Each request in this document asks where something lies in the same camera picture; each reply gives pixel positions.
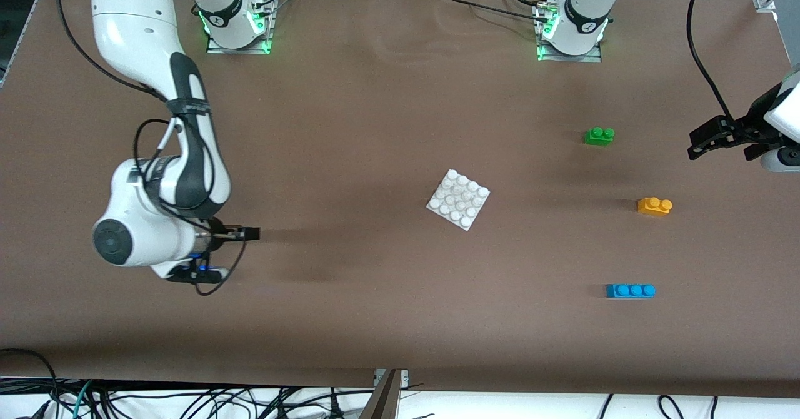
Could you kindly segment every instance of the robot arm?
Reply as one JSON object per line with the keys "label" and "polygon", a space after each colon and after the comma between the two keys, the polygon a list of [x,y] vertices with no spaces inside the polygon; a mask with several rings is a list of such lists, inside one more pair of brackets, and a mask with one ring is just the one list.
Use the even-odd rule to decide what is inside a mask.
{"label": "robot arm", "polygon": [[556,20],[542,37],[563,54],[586,54],[603,39],[609,11],[616,1],[555,0]]}
{"label": "robot arm", "polygon": [[[251,0],[195,2],[221,45],[245,46],[260,34]],[[117,168],[108,209],[94,227],[95,248],[113,265],[149,265],[158,276],[172,279],[179,269],[208,259],[221,245],[215,236],[229,231],[213,217],[228,201],[231,180],[203,79],[178,40],[173,0],[92,0],[92,18],[106,62],[166,100],[172,121],[159,149],[173,132],[181,149],[180,156],[138,164],[129,159]],[[194,274],[188,281],[218,282],[220,276]]]}
{"label": "robot arm", "polygon": [[755,102],[747,114],[731,120],[719,115],[689,134],[689,159],[700,158],[718,148],[749,144],[745,159],[761,157],[761,165],[772,172],[800,172],[800,64]]}

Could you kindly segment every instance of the white floor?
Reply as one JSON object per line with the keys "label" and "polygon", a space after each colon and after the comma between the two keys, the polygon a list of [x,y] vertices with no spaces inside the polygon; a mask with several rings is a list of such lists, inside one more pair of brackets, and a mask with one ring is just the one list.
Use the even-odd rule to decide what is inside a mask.
{"label": "white floor", "polygon": [[[252,391],[258,401],[271,401],[277,390]],[[142,395],[163,395],[177,391],[137,391]],[[314,396],[328,394],[328,388],[307,388],[291,397],[288,403],[300,402]],[[606,394],[517,394],[517,393],[444,393],[443,391],[404,391],[399,404],[397,419],[418,419],[434,414],[432,419],[597,419]],[[18,419],[31,416],[46,401],[46,395],[0,396],[0,419]],[[357,410],[368,401],[368,394],[340,396],[343,411]],[[177,419],[195,397],[141,400],[123,399],[117,403],[133,419]],[[605,419],[658,419],[657,396],[615,395],[606,412]],[[685,419],[706,419],[711,409],[711,397],[675,396]],[[329,405],[328,401],[320,404]],[[678,419],[675,411],[667,408],[672,419]],[[195,419],[206,419],[211,407],[197,413]],[[289,414],[292,419],[320,417],[325,410],[318,407],[298,408]],[[240,407],[226,406],[219,412],[219,419],[252,419],[255,411],[248,413]],[[45,419],[54,417],[51,405]],[[71,415],[62,409],[62,417]],[[763,399],[722,397],[717,406],[717,419],[777,419],[800,417],[800,399]]]}

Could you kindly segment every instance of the mounting plate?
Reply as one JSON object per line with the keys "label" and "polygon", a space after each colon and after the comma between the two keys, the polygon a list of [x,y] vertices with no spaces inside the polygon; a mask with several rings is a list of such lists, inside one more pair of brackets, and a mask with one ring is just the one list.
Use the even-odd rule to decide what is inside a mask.
{"label": "mounting plate", "polygon": [[574,56],[571,54],[563,54],[562,52],[558,51],[553,44],[542,37],[545,28],[552,26],[554,21],[558,20],[558,15],[556,14],[558,10],[556,0],[546,0],[545,2],[540,2],[537,6],[531,6],[531,9],[534,13],[534,17],[543,17],[549,20],[548,23],[534,23],[534,31],[536,33],[536,57],[538,60],[566,61],[571,63],[603,62],[603,54],[600,52],[600,43],[594,44],[594,47],[588,53]]}
{"label": "mounting plate", "polygon": [[264,34],[255,38],[248,46],[239,49],[228,49],[220,46],[209,36],[206,53],[211,54],[269,54],[272,52],[272,37],[275,34],[275,16],[278,13],[278,2],[270,2],[264,7]]}

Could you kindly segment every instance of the green lego brick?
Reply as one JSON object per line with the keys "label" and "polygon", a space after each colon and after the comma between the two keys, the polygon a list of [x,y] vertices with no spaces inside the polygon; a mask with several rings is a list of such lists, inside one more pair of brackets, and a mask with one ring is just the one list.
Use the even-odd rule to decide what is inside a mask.
{"label": "green lego brick", "polygon": [[614,142],[614,128],[606,128],[603,130],[599,126],[595,126],[586,135],[583,136],[583,143],[591,146],[607,146]]}

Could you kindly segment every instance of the table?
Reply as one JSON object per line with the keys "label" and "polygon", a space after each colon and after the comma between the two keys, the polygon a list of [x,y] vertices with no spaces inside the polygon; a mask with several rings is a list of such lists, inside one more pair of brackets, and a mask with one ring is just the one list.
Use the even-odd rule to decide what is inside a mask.
{"label": "table", "polygon": [[[89,0],[64,2],[97,56]],[[578,64],[537,61],[523,19],[449,0],[291,0],[272,54],[207,55],[178,2],[234,183],[219,217],[263,228],[201,298],[95,254],[136,126],[168,115],[39,0],[0,91],[0,345],[84,378],[353,386],[403,367],[432,390],[797,396],[800,182],[738,150],[689,162],[719,109],[687,3],[619,0],[603,63]],[[788,72],[751,0],[698,0],[695,29],[733,111]],[[583,145],[593,126],[614,143]],[[492,191],[468,232],[425,208],[449,168]],[[637,214],[644,196],[674,211]],[[658,294],[607,300],[604,283]]]}

